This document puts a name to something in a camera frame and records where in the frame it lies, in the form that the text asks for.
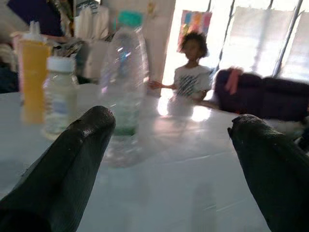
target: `child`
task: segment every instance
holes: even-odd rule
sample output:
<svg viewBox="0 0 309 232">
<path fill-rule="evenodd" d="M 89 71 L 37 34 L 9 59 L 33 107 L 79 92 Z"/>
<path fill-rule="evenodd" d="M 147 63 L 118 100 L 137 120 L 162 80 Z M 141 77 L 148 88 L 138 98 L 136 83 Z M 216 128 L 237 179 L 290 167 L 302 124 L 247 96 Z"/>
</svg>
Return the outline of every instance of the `child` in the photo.
<svg viewBox="0 0 309 232">
<path fill-rule="evenodd" d="M 188 63 L 175 71 L 174 83 L 166 86 L 160 82 L 150 82 L 150 88 L 170 88 L 177 96 L 185 96 L 199 104 L 211 89 L 210 69 L 200 66 L 199 60 L 207 55 L 206 38 L 202 34 L 191 32 L 183 38 L 182 51 Z"/>
</svg>

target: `white t-shirt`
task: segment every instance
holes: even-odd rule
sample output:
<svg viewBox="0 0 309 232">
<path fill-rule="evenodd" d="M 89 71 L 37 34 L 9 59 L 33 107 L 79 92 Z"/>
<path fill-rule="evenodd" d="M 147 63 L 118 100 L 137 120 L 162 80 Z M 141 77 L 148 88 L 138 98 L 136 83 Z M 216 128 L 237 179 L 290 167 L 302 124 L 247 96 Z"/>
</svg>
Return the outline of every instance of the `white t-shirt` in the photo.
<svg viewBox="0 0 309 232">
<path fill-rule="evenodd" d="M 199 91 L 211 89 L 210 74 L 209 68 L 200 65 L 190 69 L 185 66 L 177 68 L 174 77 L 176 94 L 189 97 Z"/>
</svg>

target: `table surface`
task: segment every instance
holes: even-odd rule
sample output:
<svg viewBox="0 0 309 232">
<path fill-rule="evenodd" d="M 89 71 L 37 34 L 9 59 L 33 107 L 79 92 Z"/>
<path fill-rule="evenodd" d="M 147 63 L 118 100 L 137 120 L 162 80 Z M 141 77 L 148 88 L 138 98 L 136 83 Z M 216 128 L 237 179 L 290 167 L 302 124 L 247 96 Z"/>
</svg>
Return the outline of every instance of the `table surface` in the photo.
<svg viewBox="0 0 309 232">
<path fill-rule="evenodd" d="M 79 114 L 97 92 L 81 86 Z M 0 94 L 0 109 L 2 198 L 51 142 L 20 121 L 18 93 Z M 235 116 L 145 97 L 140 149 L 114 159 L 110 143 L 78 232 L 269 232 L 227 134 Z"/>
</svg>

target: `wall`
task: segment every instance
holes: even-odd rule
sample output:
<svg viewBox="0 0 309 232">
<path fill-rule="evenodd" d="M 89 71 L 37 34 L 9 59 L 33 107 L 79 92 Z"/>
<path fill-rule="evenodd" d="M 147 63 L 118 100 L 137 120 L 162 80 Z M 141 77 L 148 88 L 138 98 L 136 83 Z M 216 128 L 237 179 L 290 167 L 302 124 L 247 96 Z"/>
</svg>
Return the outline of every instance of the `wall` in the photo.
<svg viewBox="0 0 309 232">
<path fill-rule="evenodd" d="M 146 17 L 143 32 L 148 50 L 150 79 L 161 81 L 175 0 L 153 2 L 156 4 L 156 17 Z M 110 8 L 112 18 L 121 10 L 139 11 L 147 15 L 148 3 L 147 0 L 103 0 L 103 4 Z"/>
<path fill-rule="evenodd" d="M 28 30 L 28 25 L 6 6 L 9 0 L 0 0 L 0 43 L 9 43 L 10 34 Z"/>
</svg>

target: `dark sofa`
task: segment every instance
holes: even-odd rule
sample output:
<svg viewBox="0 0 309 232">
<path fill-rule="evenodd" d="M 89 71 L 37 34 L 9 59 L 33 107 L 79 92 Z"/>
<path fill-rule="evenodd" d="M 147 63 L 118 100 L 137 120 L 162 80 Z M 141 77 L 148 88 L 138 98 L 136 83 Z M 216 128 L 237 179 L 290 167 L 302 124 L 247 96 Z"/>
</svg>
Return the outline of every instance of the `dark sofa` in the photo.
<svg viewBox="0 0 309 232">
<path fill-rule="evenodd" d="M 225 89 L 229 75 L 230 71 L 221 70 L 214 79 L 221 110 L 283 121 L 301 121 L 308 115 L 309 85 L 244 73 L 237 92 L 230 95 Z"/>
</svg>

